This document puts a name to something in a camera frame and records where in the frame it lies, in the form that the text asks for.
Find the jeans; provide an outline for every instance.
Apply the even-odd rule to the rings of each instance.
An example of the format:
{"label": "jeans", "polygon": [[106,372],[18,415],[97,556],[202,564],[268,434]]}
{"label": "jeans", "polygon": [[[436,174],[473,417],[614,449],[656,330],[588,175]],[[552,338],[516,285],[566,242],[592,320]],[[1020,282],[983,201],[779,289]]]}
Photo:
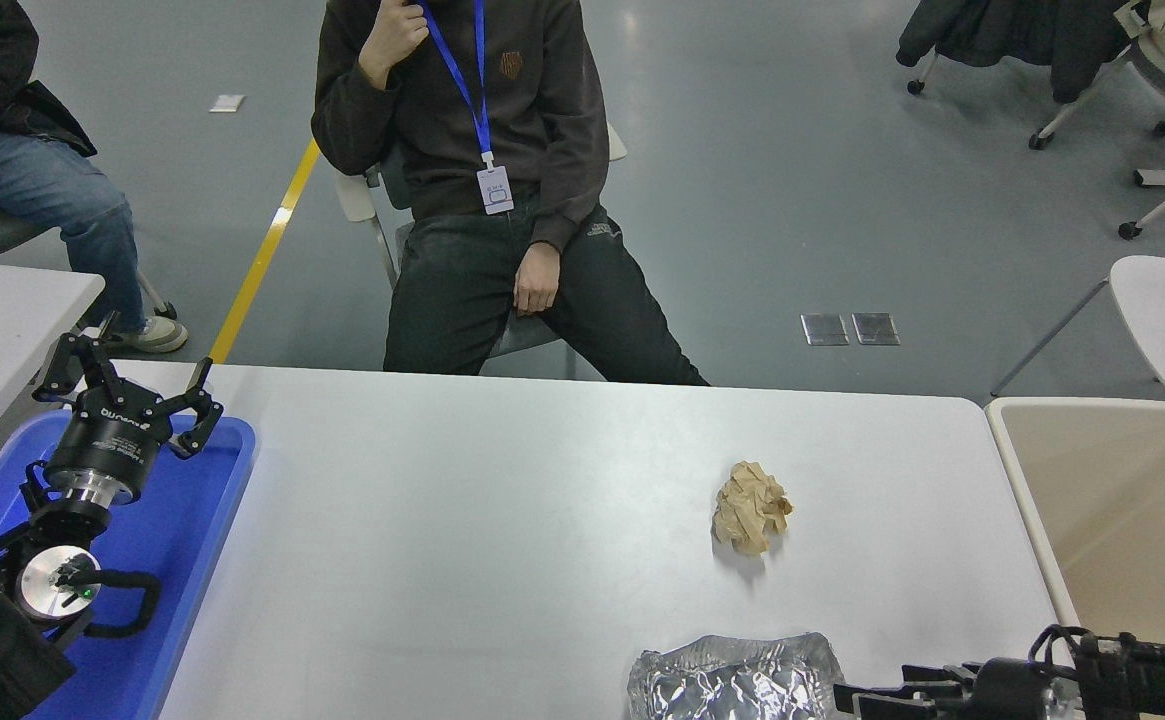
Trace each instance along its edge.
{"label": "jeans", "polygon": [[62,228],[71,269],[103,275],[106,288],[85,315],[98,324],[119,311],[115,332],[142,331],[133,213],[101,170],[66,143],[0,132],[0,210],[47,228]]}
{"label": "jeans", "polygon": [[[478,374],[511,309],[536,197],[500,216],[419,220],[405,242],[382,368]],[[675,341],[622,230],[596,206],[565,246],[548,327],[615,382],[706,384]]]}

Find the id badge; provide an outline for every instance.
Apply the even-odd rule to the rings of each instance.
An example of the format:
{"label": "id badge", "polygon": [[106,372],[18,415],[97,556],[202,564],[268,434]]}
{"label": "id badge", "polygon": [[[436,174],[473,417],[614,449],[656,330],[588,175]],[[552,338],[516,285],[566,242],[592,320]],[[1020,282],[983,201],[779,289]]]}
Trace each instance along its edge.
{"label": "id badge", "polygon": [[476,172],[480,181],[480,196],[485,199],[485,213],[495,216],[515,209],[510,197],[510,182],[506,178],[506,168],[497,165]]}

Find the yellow floor line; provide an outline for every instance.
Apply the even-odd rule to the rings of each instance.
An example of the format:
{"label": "yellow floor line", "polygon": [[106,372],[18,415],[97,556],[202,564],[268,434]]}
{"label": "yellow floor line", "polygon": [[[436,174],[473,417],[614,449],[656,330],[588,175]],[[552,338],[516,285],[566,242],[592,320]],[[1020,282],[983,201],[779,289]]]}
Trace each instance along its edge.
{"label": "yellow floor line", "polygon": [[311,144],[308,146],[306,154],[302,156],[302,161],[298,163],[297,172],[294,172],[294,178],[289,182],[289,191],[284,192],[284,200],[280,203],[280,210],[275,211],[275,218],[271,219],[271,228],[267,231],[266,238],[262,240],[262,247],[259,247],[257,255],[253,259],[253,267],[249,268],[249,274],[243,278],[243,283],[240,284],[240,292],[236,292],[235,302],[231,304],[230,313],[226,313],[223,329],[217,331],[217,340],[213,341],[213,350],[209,352],[209,357],[212,357],[213,363],[226,363],[226,355],[231,354],[231,346],[235,345],[235,336],[240,333],[243,318],[249,313],[249,306],[253,305],[253,299],[257,296],[257,288],[262,284],[262,278],[266,277],[267,269],[271,266],[271,257],[275,256],[275,250],[280,247],[280,239],[284,237],[284,231],[289,228],[289,219],[294,217],[294,210],[298,206],[298,199],[302,199],[302,191],[308,186],[308,179],[311,178],[311,169],[316,165],[316,160],[319,157],[320,149],[316,146],[316,141],[312,140]]}

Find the blue tray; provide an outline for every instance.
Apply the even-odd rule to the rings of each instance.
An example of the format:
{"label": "blue tray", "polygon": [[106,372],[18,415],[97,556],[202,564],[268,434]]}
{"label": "blue tray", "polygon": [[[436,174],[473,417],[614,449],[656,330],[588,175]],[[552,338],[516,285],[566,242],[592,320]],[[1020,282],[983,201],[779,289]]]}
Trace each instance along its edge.
{"label": "blue tray", "polygon": [[[48,460],[69,419],[68,410],[30,419],[0,452],[0,532],[26,520],[17,492],[26,465]],[[175,415],[172,423],[174,432],[183,432],[192,418]],[[178,460],[164,447],[142,500],[111,507],[111,525],[92,551],[104,569],[142,570],[160,578],[156,616],[130,638],[78,638],[66,650],[73,678],[29,717],[146,720],[160,714],[248,482],[253,447],[248,423],[221,418],[200,454]],[[128,624],[137,615],[140,594],[103,588],[93,602],[94,621]]]}

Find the blue lanyard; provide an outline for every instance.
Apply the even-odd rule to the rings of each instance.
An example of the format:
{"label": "blue lanyard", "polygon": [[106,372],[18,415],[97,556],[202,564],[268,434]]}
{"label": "blue lanyard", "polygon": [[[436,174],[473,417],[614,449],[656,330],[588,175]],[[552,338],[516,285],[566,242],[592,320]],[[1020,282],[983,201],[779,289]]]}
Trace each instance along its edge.
{"label": "blue lanyard", "polygon": [[428,26],[431,26],[431,37],[435,38],[436,49],[440,51],[444,64],[449,65],[449,73],[453,76],[453,82],[458,85],[458,91],[463,92],[463,99],[471,110],[471,119],[476,123],[476,140],[480,141],[480,158],[489,168],[494,164],[494,146],[492,146],[489,132],[489,103],[486,101],[485,92],[485,0],[476,1],[476,64],[480,68],[480,114],[476,115],[476,105],[471,100],[471,91],[467,90],[466,78],[463,78],[463,70],[458,68],[458,61],[453,58],[453,51],[449,50],[449,42],[444,41],[440,34],[440,23],[435,22],[435,14],[431,13],[431,5],[426,0],[417,0],[422,6],[422,14],[426,15]]}

